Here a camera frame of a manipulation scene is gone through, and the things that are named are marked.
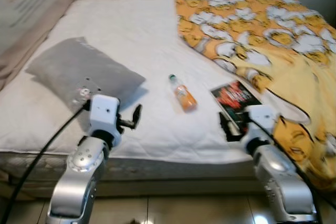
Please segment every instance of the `fabric headboard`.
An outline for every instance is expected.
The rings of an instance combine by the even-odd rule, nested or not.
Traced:
[[[19,72],[74,0],[0,0],[0,90]]]

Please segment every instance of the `cartoon print blanket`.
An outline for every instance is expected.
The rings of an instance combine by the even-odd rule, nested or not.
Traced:
[[[336,30],[298,0],[176,0],[184,41],[278,110],[273,135],[319,189],[336,190]]]

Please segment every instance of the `sheet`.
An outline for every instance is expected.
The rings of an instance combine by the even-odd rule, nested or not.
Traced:
[[[135,106],[142,104],[139,126],[125,130],[111,157],[196,164],[250,160],[226,142],[220,108],[209,91],[234,76],[178,38],[174,0],[76,0],[30,60],[64,39],[82,36],[146,78],[121,108],[122,117],[131,119]],[[0,92],[0,152],[37,153],[71,117],[57,96],[24,71],[27,65]],[[194,112],[180,107],[169,84],[172,73],[198,101]],[[47,153],[68,154],[82,135],[73,122]]]
[[[336,30],[298,0],[176,0],[187,45],[276,109],[273,135],[320,189],[336,189]]]

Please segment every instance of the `quilted mattress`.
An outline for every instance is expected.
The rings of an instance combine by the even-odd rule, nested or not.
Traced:
[[[84,36],[90,45],[146,78],[121,108],[122,117],[130,119],[134,107],[142,104],[139,126],[125,130],[110,158],[194,165],[249,161],[225,141],[220,108],[209,92],[235,77],[186,46],[178,38],[176,21],[174,0],[76,0],[30,61],[64,39]],[[22,174],[28,160],[71,117],[58,97],[25,72],[27,65],[0,93],[0,165],[13,176]],[[168,80],[172,73],[198,101],[192,113],[184,113],[174,97]],[[47,151],[43,168],[58,176],[65,155],[82,135],[74,121]]]

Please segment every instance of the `magazine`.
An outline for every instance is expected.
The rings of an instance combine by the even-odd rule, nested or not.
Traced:
[[[226,118],[233,126],[244,133],[246,124],[241,115],[245,107],[261,104],[259,100],[240,81],[234,81],[211,90]]]

